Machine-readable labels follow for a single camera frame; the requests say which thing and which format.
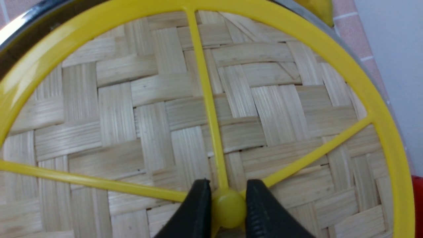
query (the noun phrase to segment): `woven bamboo basket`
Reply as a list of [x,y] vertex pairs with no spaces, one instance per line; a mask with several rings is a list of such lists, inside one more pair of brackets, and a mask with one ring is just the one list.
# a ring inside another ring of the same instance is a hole
[[[236,14],[195,16],[232,189],[245,190],[248,179],[289,166],[366,117],[340,74],[296,38]],[[41,82],[2,157],[177,191],[207,178],[217,190],[199,75],[184,12],[120,25]],[[391,180],[373,125],[271,191],[317,238],[393,236]],[[149,238],[179,205],[0,171],[2,238]]]

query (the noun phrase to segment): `plastic frame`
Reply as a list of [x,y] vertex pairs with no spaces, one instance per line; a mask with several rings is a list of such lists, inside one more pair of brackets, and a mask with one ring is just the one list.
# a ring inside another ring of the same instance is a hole
[[[170,11],[185,11],[190,24],[204,91],[207,117],[216,155],[219,186],[220,189],[227,188],[228,180],[216,111],[194,15],[196,10],[225,11],[243,15],[296,37],[329,62],[345,78],[367,109],[368,114],[364,119],[332,141],[265,178],[266,185],[274,185],[298,172],[321,155],[345,142],[365,126],[373,123],[385,152],[391,178],[394,200],[394,237],[414,237],[415,220],[411,176],[400,136],[378,91],[359,64],[331,37],[295,13],[285,8],[276,7],[274,3],[264,0],[110,0],[77,15],[33,46],[0,82],[0,144],[3,144],[18,113],[37,85],[66,56],[85,42],[107,30],[140,17]],[[177,202],[183,201],[186,196],[185,192],[69,174],[1,160],[0,169]]]

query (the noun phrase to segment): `tile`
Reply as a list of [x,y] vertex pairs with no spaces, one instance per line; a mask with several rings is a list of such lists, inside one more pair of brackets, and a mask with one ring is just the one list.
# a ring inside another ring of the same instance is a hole
[[351,47],[359,58],[371,56],[372,52],[366,33],[358,15],[335,20],[341,38]]
[[6,25],[6,19],[3,14],[3,8],[0,5],[0,29],[3,28]]
[[379,69],[377,68],[376,61],[374,59],[369,59],[363,61],[363,64],[369,70],[371,76],[373,76],[374,84],[376,84],[379,93],[385,98],[388,99],[388,94],[385,88],[385,84],[383,83],[382,77],[380,75]]
[[354,0],[333,0],[333,17],[357,12]]
[[4,0],[9,19],[13,20],[41,0]]

